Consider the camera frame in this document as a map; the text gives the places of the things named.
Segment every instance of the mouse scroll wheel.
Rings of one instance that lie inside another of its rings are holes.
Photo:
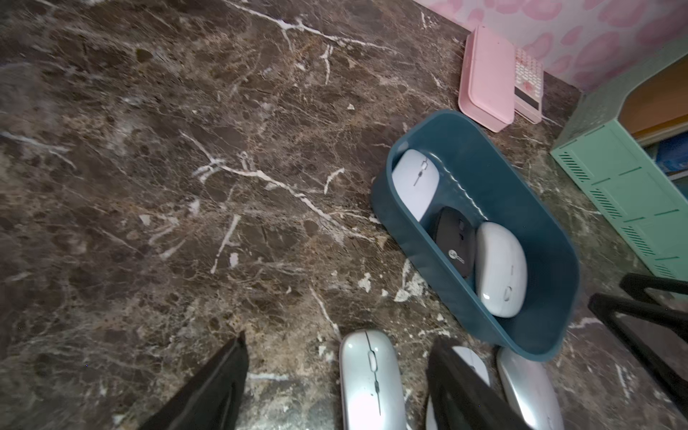
[[[378,371],[378,361],[375,359],[375,353],[373,351],[368,351],[368,363],[370,364],[370,370],[372,372]]]

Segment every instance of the wireless mouse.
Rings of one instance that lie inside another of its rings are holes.
[[[534,430],[563,430],[561,409],[544,366],[501,348],[497,370],[506,401]]]
[[[415,149],[408,149],[391,172],[391,180],[401,201],[416,221],[420,221],[440,183],[435,164]]]
[[[348,334],[339,347],[345,430],[406,428],[396,350],[380,330]]]
[[[479,356],[469,348],[462,346],[452,347],[454,352],[466,362],[467,365],[471,366],[471,369],[482,379],[482,381],[489,387],[490,386],[490,376],[487,373],[487,367],[485,363],[480,359]],[[432,405],[432,398],[428,398],[428,407],[425,411],[425,430],[438,430],[437,421],[435,421],[435,409]]]
[[[475,292],[494,316],[511,318],[526,298],[528,269],[521,244],[493,222],[480,224],[475,255]]]
[[[433,232],[433,240],[456,270],[467,278],[475,261],[475,229],[461,212],[442,208]]]

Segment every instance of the mouse logo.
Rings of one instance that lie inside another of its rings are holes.
[[[459,257],[459,254],[457,254],[456,251],[454,251],[453,249],[449,250],[449,258],[451,258],[452,260],[459,260],[462,264],[466,263],[464,259]]]

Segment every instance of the pink box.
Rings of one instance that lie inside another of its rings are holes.
[[[514,121],[514,46],[484,25],[466,40],[459,108],[491,131]]]

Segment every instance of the pink patterned wallpaper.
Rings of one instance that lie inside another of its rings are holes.
[[[473,30],[487,25],[583,91],[688,32],[688,0],[415,0]]]

